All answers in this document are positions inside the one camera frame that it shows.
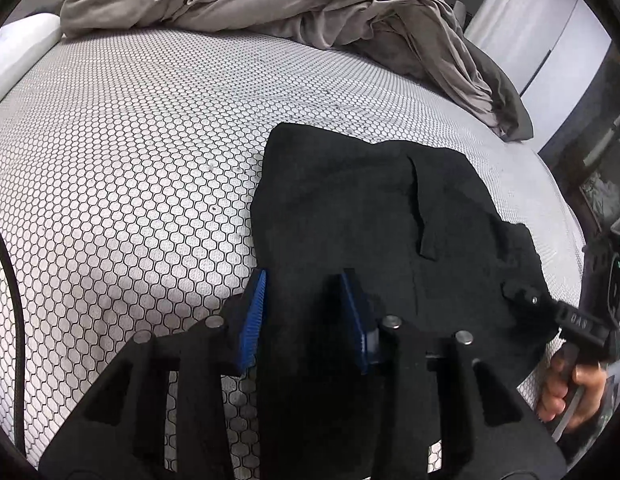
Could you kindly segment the black pants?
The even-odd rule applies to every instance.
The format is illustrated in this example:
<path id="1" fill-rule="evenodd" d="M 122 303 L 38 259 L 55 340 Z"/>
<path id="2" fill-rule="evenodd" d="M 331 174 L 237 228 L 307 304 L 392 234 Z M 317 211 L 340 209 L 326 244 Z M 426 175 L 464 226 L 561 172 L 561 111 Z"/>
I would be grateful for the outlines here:
<path id="1" fill-rule="evenodd" d="M 467 158 L 282 124 L 251 205 L 267 271 L 257 353 L 266 479 L 558 479 L 566 462 L 518 394 L 556 330 L 517 321 L 502 284 L 548 295 L 526 226 L 500 218 Z M 373 309 L 362 373 L 340 274 Z"/>

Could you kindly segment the dark wooden shelf unit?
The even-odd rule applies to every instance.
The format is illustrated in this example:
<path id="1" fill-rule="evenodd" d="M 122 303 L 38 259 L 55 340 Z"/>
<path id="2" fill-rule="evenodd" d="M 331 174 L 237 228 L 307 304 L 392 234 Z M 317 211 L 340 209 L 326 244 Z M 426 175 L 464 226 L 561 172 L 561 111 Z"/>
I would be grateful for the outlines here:
<path id="1" fill-rule="evenodd" d="M 587 240 L 620 218 L 620 51 L 614 44 L 540 156 Z"/>

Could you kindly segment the honeycomb patterned mattress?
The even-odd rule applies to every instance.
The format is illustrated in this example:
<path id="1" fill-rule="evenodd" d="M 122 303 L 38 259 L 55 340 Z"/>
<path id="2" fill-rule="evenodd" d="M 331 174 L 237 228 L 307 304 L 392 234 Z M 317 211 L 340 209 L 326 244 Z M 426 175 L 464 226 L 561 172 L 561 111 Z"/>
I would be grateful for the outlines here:
<path id="1" fill-rule="evenodd" d="M 578 302 L 583 234 L 542 159 L 412 79 L 269 36 L 63 41 L 0 103 L 29 463 L 134 333 L 186 330 L 245 284 L 249 205 L 282 122 L 465 154 L 500 216 L 530 230 L 552 296 Z"/>

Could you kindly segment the grey rumpled duvet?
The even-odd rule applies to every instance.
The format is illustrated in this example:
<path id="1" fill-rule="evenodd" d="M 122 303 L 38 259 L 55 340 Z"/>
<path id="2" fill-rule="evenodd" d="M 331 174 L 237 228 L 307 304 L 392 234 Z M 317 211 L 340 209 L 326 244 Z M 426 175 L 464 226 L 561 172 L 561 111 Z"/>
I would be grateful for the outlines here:
<path id="1" fill-rule="evenodd" d="M 533 136 L 509 78 L 464 35 L 444 0 L 65 0 L 67 37 L 167 25 L 251 30 L 316 49 L 351 47 L 399 75 L 433 84 L 504 141 Z"/>

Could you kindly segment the white pillow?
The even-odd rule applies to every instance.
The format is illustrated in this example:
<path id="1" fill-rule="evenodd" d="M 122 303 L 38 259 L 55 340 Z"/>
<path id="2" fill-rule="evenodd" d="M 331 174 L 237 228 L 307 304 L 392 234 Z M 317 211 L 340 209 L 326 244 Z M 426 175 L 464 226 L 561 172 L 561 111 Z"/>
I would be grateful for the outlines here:
<path id="1" fill-rule="evenodd" d="M 60 17 L 38 13 L 0 28 L 0 102 L 62 38 Z"/>

